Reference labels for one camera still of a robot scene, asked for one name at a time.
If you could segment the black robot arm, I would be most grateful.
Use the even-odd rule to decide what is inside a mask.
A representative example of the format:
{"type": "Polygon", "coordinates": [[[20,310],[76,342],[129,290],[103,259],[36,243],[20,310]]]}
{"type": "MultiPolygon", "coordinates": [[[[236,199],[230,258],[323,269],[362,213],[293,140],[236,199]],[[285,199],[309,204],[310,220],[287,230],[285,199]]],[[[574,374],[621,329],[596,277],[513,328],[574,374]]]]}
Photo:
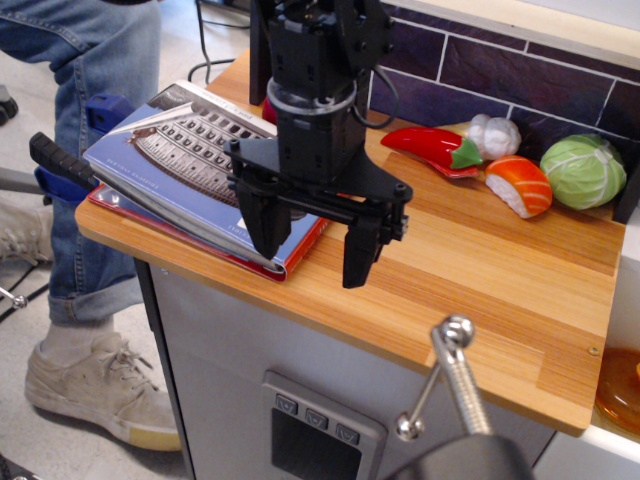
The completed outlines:
{"type": "Polygon", "coordinates": [[[345,224],[343,284],[367,280],[382,248],[407,229],[412,189],[376,165],[365,143],[368,87],[392,48],[377,1],[260,1],[269,43],[273,139],[231,140],[230,188],[255,249],[272,258],[293,211],[345,224]]]}

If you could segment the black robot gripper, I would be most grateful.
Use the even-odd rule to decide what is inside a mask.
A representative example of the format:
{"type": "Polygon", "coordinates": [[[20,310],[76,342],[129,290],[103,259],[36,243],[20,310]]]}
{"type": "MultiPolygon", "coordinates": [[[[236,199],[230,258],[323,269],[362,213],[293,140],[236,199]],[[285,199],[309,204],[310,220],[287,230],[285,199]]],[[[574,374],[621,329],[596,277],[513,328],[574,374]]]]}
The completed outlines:
{"type": "Polygon", "coordinates": [[[367,156],[356,83],[318,98],[271,81],[267,97],[277,113],[276,137],[224,145],[255,250],[266,259],[277,254],[291,234],[292,210],[331,219],[349,226],[342,285],[364,286],[383,243],[407,231],[411,188],[367,156]]]}

